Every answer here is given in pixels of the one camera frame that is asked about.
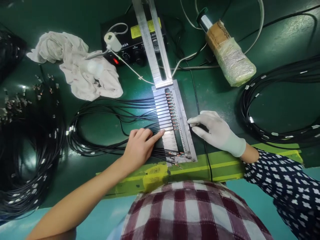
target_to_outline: hand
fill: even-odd
[[[153,136],[153,132],[150,129],[140,128],[139,130],[132,130],[126,150],[123,156],[119,158],[123,167],[129,173],[141,167],[151,156],[154,144],[163,136],[164,132],[165,130],[161,130]]]
[[[188,123],[195,134],[212,146],[227,151],[235,157],[243,155],[246,149],[246,141],[237,137],[217,112],[201,111],[200,115],[190,118]],[[205,125],[209,132],[196,127],[199,124]]]

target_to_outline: finger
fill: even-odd
[[[190,127],[193,128],[193,127],[198,126],[198,125],[199,125],[199,123],[191,123]]]
[[[193,127],[192,131],[197,134],[199,137],[201,137],[202,139],[204,139],[205,141],[209,141],[211,134],[206,132],[205,130],[203,130],[202,128],[199,127]]]
[[[148,141],[146,141],[149,147],[153,146],[164,134],[165,130],[162,129],[156,135],[153,135]]]
[[[137,134],[138,130],[137,129],[133,129],[130,132],[129,138],[133,138],[136,134]]]
[[[216,111],[205,111],[204,110],[204,111],[201,111],[200,114],[204,114],[204,115],[207,115],[207,116],[210,116],[210,117],[211,116],[212,117],[218,117],[218,118],[220,117],[219,114]]]
[[[145,130],[144,128],[140,128],[138,130],[138,132],[136,133],[136,137],[139,138],[142,135],[142,133],[144,132],[144,130]]]
[[[208,115],[205,115],[205,114],[200,114],[196,117],[188,119],[189,124],[203,124],[206,127],[208,127],[211,122],[212,122],[211,117],[209,117]]]
[[[152,136],[153,132],[150,129],[147,128],[147,129],[145,129],[143,131],[143,133],[141,134],[140,138],[142,140],[146,141],[150,137],[150,135]]]

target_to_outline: metal ruler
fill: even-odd
[[[172,156],[167,158],[169,161],[176,163],[196,162],[197,156],[194,150],[190,129],[187,123],[186,113],[183,107],[179,86],[176,80],[172,79],[170,65],[162,38],[161,28],[158,21],[158,14],[155,8],[154,0],[147,0],[150,8],[153,25],[160,49],[160,55],[165,71],[165,79],[162,79],[156,54],[154,52],[146,15],[144,12],[142,0],[132,0],[134,11],[140,27],[142,40],[144,43],[148,63],[150,65],[152,77],[155,86],[152,87],[153,95],[159,96],[165,94],[167,97],[163,101],[156,101],[158,120],[161,129],[166,132],[162,137],[165,149],[178,151],[176,134],[180,135],[183,152],[181,156]]]

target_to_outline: green table surface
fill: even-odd
[[[194,1],[183,1],[185,10],[191,20],[196,18]],[[100,23],[121,16],[130,4],[129,0],[121,1],[18,1],[11,8],[0,9],[0,22],[9,27],[14,33],[25,39],[29,47],[34,48],[39,37],[48,31],[67,32],[84,40],[90,51],[101,49]],[[268,0],[265,1],[265,22],[268,23],[281,16],[301,11],[318,4],[317,0]],[[196,52],[204,41],[204,32],[192,28],[186,21],[180,7],[179,0],[157,1],[158,11],[162,14],[180,18],[186,28],[182,39],[182,48],[186,55]],[[213,22],[217,21],[228,1],[198,1],[198,8],[208,7],[209,17]],[[309,12],[316,19],[320,19],[320,9]],[[167,30],[175,34],[179,30],[179,24],[165,18]],[[259,27],[260,11],[256,0],[233,1],[228,12],[223,18],[226,28],[235,40],[240,40],[248,33]],[[239,45],[246,50],[254,41],[252,35],[241,41]],[[280,65],[304,59],[320,52],[320,30],[315,25],[314,19],[309,15],[293,17],[263,29],[256,45],[247,54],[248,58],[256,65],[257,74],[271,70]],[[190,62],[195,66],[203,62],[206,53],[203,51],[199,57]],[[168,46],[168,56],[171,67],[175,66],[175,58],[171,45]],[[59,69],[59,64],[46,63],[43,66],[46,73],[53,74],[60,83],[63,107],[69,122],[83,100],[74,97],[70,86],[65,82],[64,75]],[[136,64],[133,68],[151,79],[150,69]],[[127,68],[118,69],[120,83],[124,94],[122,99],[136,99],[152,96],[151,86],[137,77]],[[21,86],[32,86],[37,82],[35,74],[40,74],[37,63],[25,57],[16,70],[5,80],[2,87],[6,87],[12,94],[21,91]],[[193,71],[197,97],[200,110],[215,110],[226,120],[230,128],[249,144],[258,143],[245,133],[237,119],[237,97],[240,88],[232,88],[225,80],[220,68]],[[181,96],[184,102],[187,117],[197,114],[195,94],[189,71],[178,71],[175,75],[178,80]],[[266,129],[281,132],[310,124],[319,115],[320,111],[320,84],[291,84],[279,83],[268,87],[252,106],[252,115],[255,122]],[[146,125],[145,122],[137,122],[125,126],[129,131]],[[84,120],[82,130],[88,139],[101,144],[115,143],[123,140],[119,129],[119,123],[115,117],[103,116]],[[204,154],[203,141],[193,136],[197,155]],[[208,147],[209,152],[218,149]],[[306,167],[320,166],[320,148],[305,149],[301,153]],[[116,156],[86,158],[68,151],[68,157],[59,164],[56,178],[51,191],[42,205],[53,206],[61,198],[86,182],[97,172],[107,168],[116,159]]]

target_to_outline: polka dot sleeve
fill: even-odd
[[[257,149],[259,160],[245,163],[244,178],[273,197],[283,221],[298,239],[320,237],[320,182],[287,157]]]

